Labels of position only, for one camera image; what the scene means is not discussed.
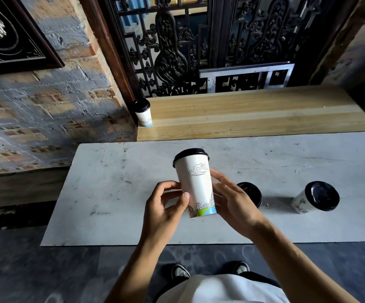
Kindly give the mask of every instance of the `right hand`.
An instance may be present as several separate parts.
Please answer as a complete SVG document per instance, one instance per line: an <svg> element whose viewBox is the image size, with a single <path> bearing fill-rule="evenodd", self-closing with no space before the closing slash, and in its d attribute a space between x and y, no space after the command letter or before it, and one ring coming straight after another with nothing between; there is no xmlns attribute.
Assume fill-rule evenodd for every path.
<svg viewBox="0 0 365 303"><path fill-rule="evenodd" d="M212 183L216 211L238 233L251 239L251 228L266 220L250 197L226 175L210 169L220 183Z"/></svg>

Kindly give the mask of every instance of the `cup lid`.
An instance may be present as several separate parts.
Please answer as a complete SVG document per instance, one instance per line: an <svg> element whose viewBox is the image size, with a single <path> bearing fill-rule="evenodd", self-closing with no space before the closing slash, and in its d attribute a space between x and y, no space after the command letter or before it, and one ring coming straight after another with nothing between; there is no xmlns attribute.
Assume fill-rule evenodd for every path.
<svg viewBox="0 0 365 303"><path fill-rule="evenodd" d="M237 186L244 190L244 192L250 197L251 201L253 201L256 207L260 207L262 203L262 194L257 186L249 182L241 182L238 183Z"/></svg>
<svg viewBox="0 0 365 303"><path fill-rule="evenodd" d="M133 109L135 113L143 113L150 108L149 100L142 98L138 99L133 103Z"/></svg>
<svg viewBox="0 0 365 303"><path fill-rule="evenodd" d="M329 212L340 202L340 195L330 184L321 181L310 182L304 189L307 200L317 209Z"/></svg>
<svg viewBox="0 0 365 303"><path fill-rule="evenodd" d="M209 155L203 150L203 149L200 149L200 148L192 148L192 149L186 149L184 151L181 151L180 153L178 153L174 160L173 160L173 167L175 168L175 162L183 157L186 157L186 156L191 156L191 155L206 155L208 157L208 160L209 160Z"/></svg>

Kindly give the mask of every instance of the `metal frame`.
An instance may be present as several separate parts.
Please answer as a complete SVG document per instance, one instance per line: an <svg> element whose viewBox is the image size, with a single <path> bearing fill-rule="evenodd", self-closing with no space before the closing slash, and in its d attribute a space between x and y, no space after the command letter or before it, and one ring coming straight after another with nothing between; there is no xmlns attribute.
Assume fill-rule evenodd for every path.
<svg viewBox="0 0 365 303"><path fill-rule="evenodd" d="M216 91L216 77L218 76L237 76L240 74L259 73L257 89L266 88L283 88L286 87L289 78L292 74L295 64L290 62L273 62L264 65L250 65L250 66L230 66L225 68L201 69L199 71L200 78L207 78L207 92L215 93ZM285 80L280 85L270 85L272 73L274 71L287 70ZM265 82L262 85L263 74L267 72Z"/></svg>

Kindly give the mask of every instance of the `black and white sneaker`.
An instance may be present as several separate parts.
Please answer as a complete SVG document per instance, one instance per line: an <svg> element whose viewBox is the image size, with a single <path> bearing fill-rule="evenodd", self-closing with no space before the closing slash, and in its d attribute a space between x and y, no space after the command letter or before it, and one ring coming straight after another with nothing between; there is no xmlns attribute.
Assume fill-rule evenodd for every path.
<svg viewBox="0 0 365 303"><path fill-rule="evenodd" d="M243 272L249 272L250 271L250 267L248 267L248 265L243 262L243 261L238 261L234 267L233 267L233 274L240 274Z"/></svg>
<svg viewBox="0 0 365 303"><path fill-rule="evenodd" d="M184 268L182 265L174 265L171 269L171 278L174 279L176 276L183 276L186 278L190 278L191 275L189 274L188 270Z"/></svg>

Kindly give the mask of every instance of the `white table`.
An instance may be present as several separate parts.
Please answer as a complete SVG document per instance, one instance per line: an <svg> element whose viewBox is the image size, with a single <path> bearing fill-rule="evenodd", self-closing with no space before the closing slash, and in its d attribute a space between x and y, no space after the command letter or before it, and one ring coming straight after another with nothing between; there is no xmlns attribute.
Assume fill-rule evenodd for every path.
<svg viewBox="0 0 365 303"><path fill-rule="evenodd" d="M210 167L257 185L261 211L293 242L365 241L365 132L82 144L42 240L43 246L134 245L155 184L177 180L175 154L199 147ZM331 212L297 214L289 202L308 182L340 194ZM185 212L170 244L241 244L219 215Z"/></svg>

